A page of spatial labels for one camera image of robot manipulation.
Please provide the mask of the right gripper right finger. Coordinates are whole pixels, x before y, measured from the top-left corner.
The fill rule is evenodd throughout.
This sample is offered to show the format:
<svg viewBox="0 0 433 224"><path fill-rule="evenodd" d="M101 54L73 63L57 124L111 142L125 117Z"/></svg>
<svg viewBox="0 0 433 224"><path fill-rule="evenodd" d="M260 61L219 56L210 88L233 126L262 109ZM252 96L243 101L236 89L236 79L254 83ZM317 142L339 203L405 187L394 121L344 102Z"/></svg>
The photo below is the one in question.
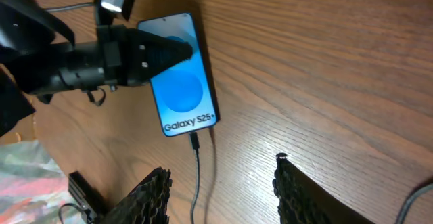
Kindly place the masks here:
<svg viewBox="0 0 433 224"><path fill-rule="evenodd" d="M278 214L283 224L366 224L371 221L351 209L304 174L288 160L276 155L274 194L279 199Z"/></svg>

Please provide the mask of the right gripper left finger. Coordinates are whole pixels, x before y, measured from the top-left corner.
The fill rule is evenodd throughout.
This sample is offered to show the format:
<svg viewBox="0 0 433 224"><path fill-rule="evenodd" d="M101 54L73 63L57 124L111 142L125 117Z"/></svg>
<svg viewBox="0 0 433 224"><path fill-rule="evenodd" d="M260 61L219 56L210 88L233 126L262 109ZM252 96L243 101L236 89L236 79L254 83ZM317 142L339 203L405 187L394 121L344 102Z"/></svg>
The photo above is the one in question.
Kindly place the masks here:
<svg viewBox="0 0 433 224"><path fill-rule="evenodd" d="M99 224L169 224L169 170L158 167L124 197Z"/></svg>

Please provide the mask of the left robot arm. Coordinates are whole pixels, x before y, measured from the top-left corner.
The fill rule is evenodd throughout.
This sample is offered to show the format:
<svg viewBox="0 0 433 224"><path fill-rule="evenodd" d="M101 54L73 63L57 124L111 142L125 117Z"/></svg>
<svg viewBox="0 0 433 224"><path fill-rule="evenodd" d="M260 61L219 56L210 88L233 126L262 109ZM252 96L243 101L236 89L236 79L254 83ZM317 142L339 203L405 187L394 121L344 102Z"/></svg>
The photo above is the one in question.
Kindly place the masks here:
<svg viewBox="0 0 433 224"><path fill-rule="evenodd" d="M130 17L134 1L92 0L97 38L77 43L54 8L1 0L1 133L35 112L29 95L48 104L64 91L137 87L192 56L186 42L115 25Z"/></svg>

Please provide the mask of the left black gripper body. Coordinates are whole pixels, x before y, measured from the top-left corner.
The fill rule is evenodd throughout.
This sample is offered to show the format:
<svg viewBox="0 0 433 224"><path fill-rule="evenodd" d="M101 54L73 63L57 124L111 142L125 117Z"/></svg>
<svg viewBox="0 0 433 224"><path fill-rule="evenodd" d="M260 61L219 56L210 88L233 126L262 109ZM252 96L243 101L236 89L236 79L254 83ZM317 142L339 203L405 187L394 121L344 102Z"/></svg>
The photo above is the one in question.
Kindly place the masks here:
<svg viewBox="0 0 433 224"><path fill-rule="evenodd" d="M79 43L64 55L58 70L63 89L90 93L103 85L116 89L144 84L149 69L142 66L147 61L142 37L143 32L123 25L100 26L96 41Z"/></svg>

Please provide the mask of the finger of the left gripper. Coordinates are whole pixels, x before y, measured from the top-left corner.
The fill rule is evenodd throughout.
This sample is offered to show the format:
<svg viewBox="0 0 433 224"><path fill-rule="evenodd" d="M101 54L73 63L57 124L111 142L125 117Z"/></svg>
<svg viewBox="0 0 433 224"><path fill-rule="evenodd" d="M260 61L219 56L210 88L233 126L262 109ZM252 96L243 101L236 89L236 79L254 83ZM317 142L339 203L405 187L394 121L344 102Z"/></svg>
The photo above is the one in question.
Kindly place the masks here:
<svg viewBox="0 0 433 224"><path fill-rule="evenodd" d="M137 50L135 63L138 65L138 80L147 82L165 70L188 60L193 55L189 43L164 38L142 30L135 36Z"/></svg>

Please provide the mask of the blue screen Samsung smartphone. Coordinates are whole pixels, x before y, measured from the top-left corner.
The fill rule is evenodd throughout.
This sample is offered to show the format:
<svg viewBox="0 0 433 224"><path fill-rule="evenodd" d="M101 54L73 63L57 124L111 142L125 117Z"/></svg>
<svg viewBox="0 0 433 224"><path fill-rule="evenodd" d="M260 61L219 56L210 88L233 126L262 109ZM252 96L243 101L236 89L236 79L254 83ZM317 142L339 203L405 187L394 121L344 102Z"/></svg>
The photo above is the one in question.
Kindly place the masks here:
<svg viewBox="0 0 433 224"><path fill-rule="evenodd" d="M218 105L212 95L209 72L200 51L196 26L190 13L144 20L137 28L192 46L192 57L150 80L162 126L167 137L174 137L219 121Z"/></svg>

